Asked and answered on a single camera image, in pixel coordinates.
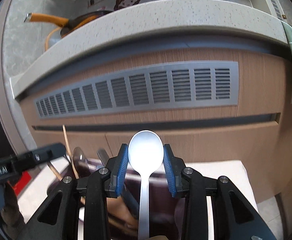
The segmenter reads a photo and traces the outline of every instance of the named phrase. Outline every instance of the gray vent slat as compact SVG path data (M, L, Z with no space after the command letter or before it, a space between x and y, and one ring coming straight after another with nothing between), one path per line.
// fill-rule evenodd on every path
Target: gray vent slat
M172 77L175 101L191 101L189 70L173 70Z
M149 104L145 74L129 76L134 105Z
M48 114L49 115L53 115L53 110L52 110L52 108L51 108L51 106L49 104L48 98L45 98L44 99L44 102L45 102L45 106L46 106L46 109L47 109Z
M75 112L73 101L71 100L71 97L70 97L70 92L69 91L63 92L63 96L65 99L65 104L66 104L66 108L67 108L68 112L69 113Z
M42 108L40 107L39 101L36 102L36 106L37 106L37 110L38 110L39 116L43 117L44 114L43 114Z
M56 104L56 101L55 101L55 97L54 96L50 96L49 97L49 101L50 101L50 104L52 105L54 114L59 114L58 108L57 108L57 104Z
M110 80L111 87L115 98L116 106L129 106L127 88L125 78L117 78Z
M65 114L66 109L65 109L65 105L64 105L64 101L63 101L61 93L56 94L55 96L56 96L57 104L59 107L59 111L61 112L61 114Z
M196 100L212 99L212 77L210 68L194 69Z
M149 76L154 103L169 102L167 72L153 72Z
M215 69L216 99L230 98L230 69Z
M102 109L112 108L113 105L111 103L107 81L98 82L95 85L96 85L99 103L101 104L101 108Z
M41 100L41 101L40 101L40 106L42 107L42 110L43 110L43 114L44 114L44 116L48 116L48 114L47 114L47 110L46 110L46 107L45 107L44 100Z
M88 110L98 109L92 84L82 87Z
M80 93L80 88L75 88L71 90L73 94L73 99L75 101L75 106L78 112L85 111L84 102L82 99L82 95Z

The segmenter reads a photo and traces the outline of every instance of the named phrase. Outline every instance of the cartoon girl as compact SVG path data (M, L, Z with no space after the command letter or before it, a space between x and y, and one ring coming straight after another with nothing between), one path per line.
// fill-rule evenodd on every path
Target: cartoon girl
M126 8L135 4L139 4L141 0L116 0L114 11Z

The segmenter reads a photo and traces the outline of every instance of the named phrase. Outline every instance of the white spoon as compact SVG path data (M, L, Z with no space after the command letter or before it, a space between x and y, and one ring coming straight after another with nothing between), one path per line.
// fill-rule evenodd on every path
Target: white spoon
M159 136L152 131L136 133L128 146L128 160L141 176L138 240L149 238L149 177L163 162L164 148Z

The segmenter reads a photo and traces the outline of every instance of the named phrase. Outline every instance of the blue gripper pad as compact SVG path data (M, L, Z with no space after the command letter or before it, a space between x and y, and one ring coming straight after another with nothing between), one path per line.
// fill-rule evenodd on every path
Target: blue gripper pad
M166 147L164 146L164 159L163 159L163 163L164 163L164 168L165 168L165 174L166 174L166 179L167 179L167 183L168 183L168 189L169 192L172 194L172 197L176 196L176 184L175 184L175 176L174 176L174 172L173 172L173 168L172 168L172 164L171 161L169 159Z
M124 186L127 165L128 165L128 145L126 144L123 157L122 157L120 166L118 168L118 173L117 173L116 195L118 197L120 196L120 193L122 192L122 189Z

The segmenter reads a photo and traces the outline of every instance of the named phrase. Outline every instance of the countertop edge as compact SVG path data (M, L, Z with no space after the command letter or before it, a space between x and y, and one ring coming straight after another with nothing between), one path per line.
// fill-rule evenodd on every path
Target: countertop edge
M69 60L103 47L139 36L203 29L246 32L287 44L281 21L249 6L221 0L157 0L105 15L63 38L16 81L14 98Z

